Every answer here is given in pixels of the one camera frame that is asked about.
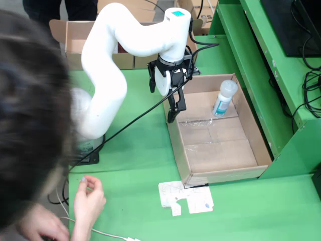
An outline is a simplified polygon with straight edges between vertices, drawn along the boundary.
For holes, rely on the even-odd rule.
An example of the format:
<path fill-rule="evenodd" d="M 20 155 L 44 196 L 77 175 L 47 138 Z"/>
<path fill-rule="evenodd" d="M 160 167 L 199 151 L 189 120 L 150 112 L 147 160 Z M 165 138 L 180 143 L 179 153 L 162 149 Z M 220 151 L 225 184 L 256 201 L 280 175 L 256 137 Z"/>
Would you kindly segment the operator hand painted nails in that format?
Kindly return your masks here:
<path fill-rule="evenodd" d="M 105 204 L 106 197 L 101 180 L 94 176 L 84 175 L 74 200 L 76 223 L 93 226 Z"/>
<path fill-rule="evenodd" d="M 70 238 L 70 233 L 62 221 L 38 203 L 18 221 L 16 227 L 27 240 L 43 240 L 43 236 L 60 241 L 67 241 Z"/>

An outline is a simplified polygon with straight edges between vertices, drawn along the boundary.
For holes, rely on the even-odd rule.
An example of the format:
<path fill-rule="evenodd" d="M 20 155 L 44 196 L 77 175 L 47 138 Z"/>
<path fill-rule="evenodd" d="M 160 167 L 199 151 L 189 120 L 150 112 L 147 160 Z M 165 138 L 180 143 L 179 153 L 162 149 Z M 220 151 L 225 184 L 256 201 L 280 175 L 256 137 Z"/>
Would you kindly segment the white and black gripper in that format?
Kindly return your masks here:
<path fill-rule="evenodd" d="M 149 87 L 151 93 L 154 93 L 155 86 L 162 96 L 168 95 L 170 104 L 168 112 L 168 123 L 173 123 L 176 116 L 186 110 L 186 103 L 181 86 L 185 81 L 185 73 L 187 67 L 183 60 L 179 62 L 168 62 L 162 58 L 158 58 L 156 62 L 149 62 L 147 65 L 149 72 Z M 174 94 L 177 93 L 179 100 L 176 101 Z"/>

